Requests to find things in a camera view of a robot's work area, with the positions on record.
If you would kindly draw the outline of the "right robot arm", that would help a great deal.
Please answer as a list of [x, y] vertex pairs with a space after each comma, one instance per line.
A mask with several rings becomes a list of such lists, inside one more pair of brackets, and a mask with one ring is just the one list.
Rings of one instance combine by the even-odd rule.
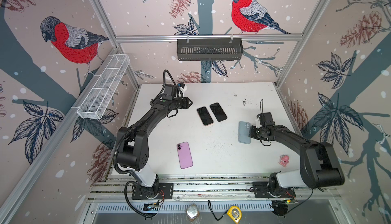
[[331, 144], [306, 139], [283, 125], [276, 125], [270, 112], [258, 114], [257, 119], [260, 127], [252, 126], [249, 136], [285, 145], [299, 155], [299, 169], [272, 173], [267, 186], [256, 187], [255, 191], [279, 197], [297, 187], [322, 189], [344, 185], [345, 177]]

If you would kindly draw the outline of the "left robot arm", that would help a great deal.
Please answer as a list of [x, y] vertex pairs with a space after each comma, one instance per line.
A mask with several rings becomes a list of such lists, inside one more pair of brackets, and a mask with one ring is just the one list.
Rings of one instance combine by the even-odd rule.
[[150, 101], [149, 111], [133, 125], [121, 127], [114, 146], [115, 171], [133, 176], [136, 193], [146, 199], [153, 199], [160, 192], [158, 175], [148, 165], [148, 137], [163, 119], [171, 117], [171, 112], [177, 114], [178, 110], [187, 110], [192, 105], [192, 101], [184, 96], [184, 83], [176, 83], [166, 69], [163, 79], [162, 89]]

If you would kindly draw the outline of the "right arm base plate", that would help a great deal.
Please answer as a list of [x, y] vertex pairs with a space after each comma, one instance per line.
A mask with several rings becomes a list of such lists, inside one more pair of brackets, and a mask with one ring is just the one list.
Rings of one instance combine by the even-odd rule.
[[251, 189], [255, 198], [296, 198], [293, 188], [283, 188], [278, 183], [253, 182]]

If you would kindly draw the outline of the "black screen phone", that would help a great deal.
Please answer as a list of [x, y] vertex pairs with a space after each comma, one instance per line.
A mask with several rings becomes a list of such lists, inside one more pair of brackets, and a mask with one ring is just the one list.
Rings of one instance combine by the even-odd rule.
[[210, 116], [206, 107], [201, 107], [197, 109], [197, 113], [203, 123], [204, 126], [211, 125], [213, 123], [213, 119]]

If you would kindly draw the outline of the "grey blue phone case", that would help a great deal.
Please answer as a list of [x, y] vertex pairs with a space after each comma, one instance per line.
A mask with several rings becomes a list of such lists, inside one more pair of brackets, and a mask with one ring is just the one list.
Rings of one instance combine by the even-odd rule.
[[238, 123], [238, 141], [241, 144], [250, 144], [251, 138], [250, 138], [250, 123], [239, 121]]

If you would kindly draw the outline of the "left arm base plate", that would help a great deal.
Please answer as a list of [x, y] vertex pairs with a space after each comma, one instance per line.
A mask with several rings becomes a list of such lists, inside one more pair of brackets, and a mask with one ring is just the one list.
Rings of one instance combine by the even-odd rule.
[[132, 190], [133, 200], [170, 200], [173, 197], [173, 183], [160, 183], [151, 188], [136, 186]]

